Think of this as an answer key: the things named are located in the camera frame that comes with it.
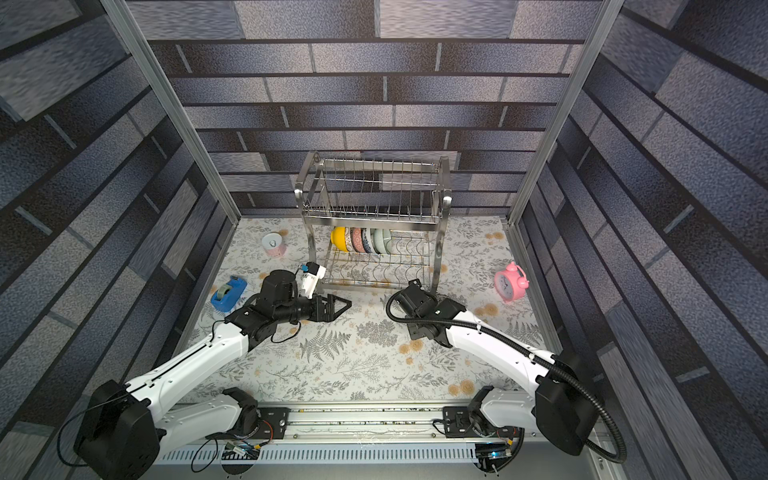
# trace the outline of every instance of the orange flower print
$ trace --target orange flower print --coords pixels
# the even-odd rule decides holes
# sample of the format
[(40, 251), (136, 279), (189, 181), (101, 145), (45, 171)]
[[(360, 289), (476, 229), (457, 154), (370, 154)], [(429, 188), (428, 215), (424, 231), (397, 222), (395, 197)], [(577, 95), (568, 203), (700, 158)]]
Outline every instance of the orange flower print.
[[(432, 273), (435, 271), (435, 268), (433, 266), (429, 267), (429, 272)], [(445, 273), (448, 271), (448, 265), (442, 264), (440, 266), (440, 273)]]
[(471, 380), (462, 380), (462, 393), (465, 395), (471, 395), (472, 393), (475, 393), (475, 384), (472, 383)]

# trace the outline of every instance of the tape roll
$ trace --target tape roll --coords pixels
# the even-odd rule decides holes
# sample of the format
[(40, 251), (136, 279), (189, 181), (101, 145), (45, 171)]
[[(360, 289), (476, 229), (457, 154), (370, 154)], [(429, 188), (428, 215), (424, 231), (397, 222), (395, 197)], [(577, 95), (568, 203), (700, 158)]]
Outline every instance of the tape roll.
[(268, 233), (261, 239), (261, 246), (270, 257), (282, 257), (286, 252), (286, 244), (279, 233)]
[(224, 298), (224, 295), (227, 295), (227, 293), (232, 290), (232, 286), (228, 284), (224, 284), (219, 287), (218, 290), (216, 290), (216, 300), (221, 300)]

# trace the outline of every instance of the patterned bowl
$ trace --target patterned bowl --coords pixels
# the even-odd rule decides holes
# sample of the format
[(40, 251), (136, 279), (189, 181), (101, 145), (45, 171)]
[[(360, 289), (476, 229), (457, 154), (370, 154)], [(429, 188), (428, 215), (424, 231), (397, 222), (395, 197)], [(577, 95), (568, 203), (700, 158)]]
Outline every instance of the patterned bowl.
[(362, 248), (366, 249), (366, 253), (376, 253), (373, 249), (373, 237), (371, 237), (370, 228), (362, 229)]
[(359, 228), (352, 228), (352, 245), (357, 253), (366, 252), (366, 249), (362, 246), (362, 232)]
[(355, 251), (355, 246), (352, 244), (352, 229), (349, 227), (344, 229), (344, 244), (347, 252)]

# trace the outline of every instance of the black motor housing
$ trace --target black motor housing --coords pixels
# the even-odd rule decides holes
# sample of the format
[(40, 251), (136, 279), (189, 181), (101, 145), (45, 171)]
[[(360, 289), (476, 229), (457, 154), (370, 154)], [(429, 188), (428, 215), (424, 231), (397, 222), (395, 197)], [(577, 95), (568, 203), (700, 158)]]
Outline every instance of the black motor housing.
[(100, 478), (134, 480), (152, 466), (165, 431), (155, 429), (147, 402), (114, 380), (94, 391), (74, 451)]
[[(555, 365), (569, 372), (594, 392), (589, 368), (572, 350), (564, 349), (555, 357)], [(600, 415), (594, 405), (572, 386), (555, 382), (552, 373), (537, 378), (536, 426), (554, 446), (569, 455), (580, 455)]]

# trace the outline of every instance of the black cable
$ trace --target black cable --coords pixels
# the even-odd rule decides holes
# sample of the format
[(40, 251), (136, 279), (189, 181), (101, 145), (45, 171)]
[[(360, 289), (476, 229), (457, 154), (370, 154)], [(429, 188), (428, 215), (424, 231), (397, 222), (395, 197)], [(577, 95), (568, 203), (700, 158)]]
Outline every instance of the black cable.
[[(393, 294), (389, 300), (387, 300), (386, 303), (386, 314), (389, 317), (390, 320), (397, 323), (432, 323), (435, 325), (444, 325), (444, 326), (460, 326), (463, 328), (468, 329), (477, 329), (477, 325), (470, 322), (462, 322), (460, 320), (453, 320), (453, 319), (443, 319), (439, 317), (416, 317), (416, 318), (405, 318), (405, 317), (398, 317), (394, 316), (392, 314), (392, 302), (395, 301), (395, 298), (402, 294), (402, 290), (399, 292)], [(521, 354), (523, 354), (526, 357), (531, 356), (531, 351), (526, 349), (523, 346), (520, 346), (516, 342), (510, 340), (506, 335), (499, 333), (493, 329), (489, 329), (487, 327), (481, 326), (480, 332), (486, 333), (493, 338), (501, 341), (502, 343), (512, 347), (513, 349), (517, 350)], [(547, 360), (542, 359), (540, 356), (533, 355), (531, 358), (531, 361), (534, 363), (537, 363), (538, 365), (543, 366), (550, 372), (552, 372), (553, 375), (557, 376), (562, 381), (566, 382), (568, 385), (573, 387), (577, 392), (579, 392), (580, 395), (585, 397), (589, 403), (591, 403), (595, 409), (600, 414), (600, 417), (603, 419), (603, 422), (605, 422), (605, 426), (608, 428), (608, 431), (611, 433), (611, 438), (613, 440), (614, 446), (616, 447), (616, 453), (611, 453), (608, 450), (603, 449), (599, 445), (592, 442), (590, 439), (587, 439), (585, 442), (585, 445), (589, 447), (591, 450), (593, 450), (598, 455), (604, 457), (609, 462), (613, 463), (624, 463), (624, 460), (627, 459), (627, 445), (624, 443), (624, 438), (621, 436), (621, 432), (619, 431), (618, 426), (616, 425), (616, 422), (611, 418), (611, 415), (608, 413), (608, 411), (605, 409), (605, 407), (600, 403), (600, 401), (592, 395), (592, 393), (587, 389), (587, 387), (584, 386), (583, 383), (579, 382), (578, 379), (573, 377), (570, 373), (566, 372), (562, 368), (552, 365)]]
[(105, 406), (108, 403), (117, 402), (118, 400), (122, 400), (122, 399), (132, 395), (134, 392), (137, 392), (138, 390), (143, 389), (145, 386), (146, 385), (139, 386), (137, 389), (132, 390), (130, 392), (126, 392), (124, 395), (121, 395), (121, 396), (118, 396), (116, 398), (113, 398), (112, 400), (107, 400), (106, 402), (102, 402), (102, 403), (99, 403), (99, 404), (94, 405), (92, 407), (88, 407), (85, 410), (83, 410), (82, 412), (74, 414), (69, 420), (64, 422), (64, 425), (61, 426), (61, 428), (58, 430), (58, 434), (56, 435), (56, 454), (58, 455), (58, 459), (61, 461), (61, 463), (63, 463), (64, 465), (66, 465), (68, 467), (88, 467), (88, 466), (90, 466), (87, 463), (70, 463), (70, 462), (67, 462), (66, 460), (64, 460), (64, 456), (61, 454), (61, 433), (64, 431), (65, 428), (67, 428), (67, 425), (72, 423), (80, 415), (85, 415), (87, 412), (90, 412), (93, 409), (97, 409), (99, 407)]
[[(433, 427), (435, 430), (437, 430), (437, 432), (438, 432), (440, 435), (445, 435), (445, 437), (446, 437), (447, 439), (466, 439), (466, 438), (471, 438), (471, 437), (465, 437), (464, 435), (451, 435), (451, 434), (449, 434), (449, 433), (447, 433), (447, 432), (440, 432), (440, 429), (438, 429), (438, 428), (437, 428), (437, 425), (435, 425), (436, 423), (442, 423), (442, 424), (443, 424), (443, 428), (445, 428), (445, 427), (446, 427), (446, 425), (445, 425), (445, 420), (443, 420), (443, 419), (434, 419), (434, 420), (432, 420), (432, 427)], [(470, 428), (470, 429), (472, 429), (472, 431), (475, 433), (475, 435), (477, 435), (477, 436), (478, 436), (479, 438), (481, 438), (481, 439), (486, 439), (486, 438), (488, 438), (488, 437), (492, 437), (493, 435), (496, 435), (496, 433), (498, 433), (498, 430), (496, 430), (496, 431), (495, 431), (495, 432), (493, 432), (491, 435), (482, 435), (482, 434), (481, 434), (481, 433), (479, 433), (477, 430), (475, 430), (475, 427), (473, 427), (473, 426), (470, 426), (469, 428)]]
[(288, 340), (290, 340), (290, 339), (292, 339), (292, 338), (295, 338), (295, 337), (296, 337), (296, 335), (299, 335), (299, 332), (300, 332), (300, 331), (301, 331), (301, 322), (299, 322), (299, 328), (297, 328), (297, 329), (296, 329), (296, 332), (294, 332), (294, 333), (293, 333), (293, 335), (289, 336), (288, 338), (286, 338), (286, 339), (283, 339), (283, 340), (280, 340), (279, 342), (275, 342), (275, 334), (273, 333), (273, 334), (272, 334), (272, 336), (270, 337), (270, 340), (272, 341), (272, 343), (283, 343), (283, 342), (287, 342)]
[[(214, 456), (210, 457), (210, 461), (203, 468), (201, 468), (200, 470), (195, 470), (194, 469), (194, 459), (197, 458), (197, 454), (200, 453), (200, 450), (202, 450), (205, 445), (208, 445), (208, 442), (210, 442), (211, 440), (216, 442), (216, 453), (214, 453)], [(194, 455), (192, 455), (192, 460), (190, 461), (190, 470), (192, 471), (192, 473), (200, 473), (200, 472), (202, 472), (206, 468), (210, 467), (211, 463), (214, 463), (214, 460), (216, 459), (217, 456), (219, 456), (219, 441), (216, 440), (216, 439), (208, 439), (208, 440), (206, 440), (203, 445), (200, 445), (200, 448), (197, 449), (197, 451), (194, 453)]]
[[(214, 332), (215, 332), (215, 329), (216, 329), (216, 324), (219, 323), (219, 322), (223, 322), (223, 321), (224, 320), (216, 320), (214, 322), (214, 324), (211, 326), (211, 328), (210, 328), (210, 341), (211, 342), (213, 342), (213, 340), (215, 338)], [(181, 364), (182, 362), (184, 362), (185, 360), (190, 358), (192, 355), (196, 354), (197, 352), (200, 352), (203, 348), (204, 347), (200, 347), (199, 349), (195, 350), (194, 352), (190, 353), (189, 355), (185, 356), (183, 359), (181, 359), (178, 362), (176, 362), (175, 364), (173, 364), (169, 369), (165, 370), (162, 373), (158, 373), (157, 376), (155, 376), (152, 379), (152, 381), (157, 380), (160, 377), (162, 377), (163, 375), (165, 375), (166, 373), (170, 372), (171, 370), (173, 370), (174, 368), (179, 366), (179, 364)], [(85, 413), (87, 413), (87, 412), (89, 412), (89, 411), (91, 411), (93, 409), (97, 409), (99, 407), (107, 405), (108, 403), (112, 403), (112, 402), (116, 402), (118, 400), (122, 400), (122, 399), (128, 397), (129, 395), (132, 395), (134, 392), (137, 392), (138, 390), (143, 389), (145, 386), (146, 386), (146, 384), (144, 384), (142, 386), (139, 386), (135, 390), (131, 390), (130, 392), (126, 392), (125, 395), (119, 396), (119, 397), (114, 398), (112, 400), (107, 400), (106, 402), (99, 403), (98, 405), (95, 405), (95, 406), (92, 406), (92, 407), (88, 407), (87, 409), (83, 410), (82, 412), (76, 413), (69, 420), (67, 420), (64, 423), (64, 425), (61, 426), (61, 428), (58, 431), (58, 435), (56, 436), (56, 454), (58, 455), (58, 459), (61, 461), (61, 463), (63, 463), (64, 465), (66, 465), (68, 467), (87, 467), (88, 466), (88, 464), (85, 464), (85, 463), (70, 463), (70, 462), (67, 462), (66, 460), (64, 460), (64, 456), (61, 454), (61, 433), (64, 431), (64, 429), (67, 427), (67, 425), (72, 423), (80, 415), (85, 415)]]
[(515, 447), (515, 450), (512, 451), (512, 454), (509, 456), (509, 460), (504, 462), (504, 465), (499, 468), (501, 470), (505, 466), (509, 465), (509, 463), (515, 459), (516, 456), (518, 456), (518, 453), (520, 453), (520, 449), (523, 447), (523, 440), (525, 439), (525, 429), (517, 429), (520, 433), (518, 434), (518, 438), (520, 441), (518, 442), (517, 446)]
[[(295, 302), (296, 299), (299, 298), (299, 286), (296, 284), (296, 275), (299, 274), (300, 270), (301, 270), (301, 265), (299, 265), (299, 267), (296, 268), (296, 271), (293, 272), (293, 282), (292, 282), (292, 286), (293, 286), (293, 302)], [(299, 335), (299, 332), (301, 331), (301, 322), (299, 321), (299, 314), (298, 314), (298, 312), (295, 312), (295, 309), (293, 309), (293, 308), (290, 310), (290, 317), (288, 317), (288, 322), (290, 323), (291, 321), (293, 321), (293, 314), (294, 313), (296, 314), (296, 321), (297, 321), (297, 323), (299, 325), (299, 328), (296, 329), (296, 332), (293, 335), (289, 336), (288, 338), (280, 340), (279, 342), (275, 342), (275, 334), (273, 333), (272, 336), (270, 337), (270, 342), (272, 342), (272, 343), (283, 343), (283, 342), (287, 342), (288, 340), (290, 340), (292, 338), (295, 338), (296, 335)]]
[(213, 325), (210, 326), (210, 342), (213, 343), (216, 339), (216, 324), (219, 322), (226, 322), (226, 320), (216, 320)]

